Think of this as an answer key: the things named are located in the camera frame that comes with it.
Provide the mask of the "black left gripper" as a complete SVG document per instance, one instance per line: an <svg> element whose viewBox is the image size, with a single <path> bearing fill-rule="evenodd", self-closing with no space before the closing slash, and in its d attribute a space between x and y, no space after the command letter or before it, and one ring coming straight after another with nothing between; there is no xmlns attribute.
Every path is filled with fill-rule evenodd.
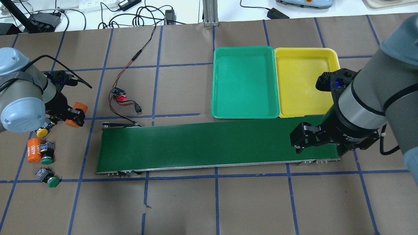
<svg viewBox="0 0 418 235"><path fill-rule="evenodd" d="M76 86L78 79L73 74L64 71L45 72L44 75L56 89L52 99L46 103L46 114L63 120L67 126L83 127L85 112L82 109L68 109L71 106L68 105L67 98L62 93L64 86Z"/></svg>

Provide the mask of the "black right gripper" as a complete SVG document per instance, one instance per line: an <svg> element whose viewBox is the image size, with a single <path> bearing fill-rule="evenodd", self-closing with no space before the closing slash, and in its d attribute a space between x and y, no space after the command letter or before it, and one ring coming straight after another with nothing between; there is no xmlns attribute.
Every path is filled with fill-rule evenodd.
<svg viewBox="0 0 418 235"><path fill-rule="evenodd" d="M319 139L329 139L330 143L337 144L339 156L357 148L368 149L380 139L381 114L358 97L353 85L356 76L357 72L343 68L324 72L318 77L315 88L331 92L333 105L319 126L300 122L291 131L290 142L296 154L319 146Z"/></svg>

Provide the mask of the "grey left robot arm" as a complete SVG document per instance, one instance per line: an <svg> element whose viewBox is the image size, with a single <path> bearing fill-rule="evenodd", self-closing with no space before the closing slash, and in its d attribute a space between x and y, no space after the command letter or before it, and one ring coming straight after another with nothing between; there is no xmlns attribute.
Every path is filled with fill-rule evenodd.
<svg viewBox="0 0 418 235"><path fill-rule="evenodd" d="M82 127L88 107L82 103L70 106L62 93L64 86L79 83L91 85L65 67L63 71L41 72L35 63L41 55L30 60L11 47L1 48L1 132L25 133L35 131L47 135L59 120L72 127Z"/></svg>

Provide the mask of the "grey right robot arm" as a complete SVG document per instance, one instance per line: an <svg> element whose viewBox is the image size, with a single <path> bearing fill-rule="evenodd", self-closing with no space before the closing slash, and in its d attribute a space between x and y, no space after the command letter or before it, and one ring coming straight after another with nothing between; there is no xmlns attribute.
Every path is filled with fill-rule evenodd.
<svg viewBox="0 0 418 235"><path fill-rule="evenodd" d="M290 133L297 154L311 146L335 144L342 156L367 149L384 137L389 124L403 162L417 182L418 156L418 47L417 14L405 19L384 40L358 72L339 69L318 77L316 89L331 92L333 105L322 122L300 122Z"/></svg>

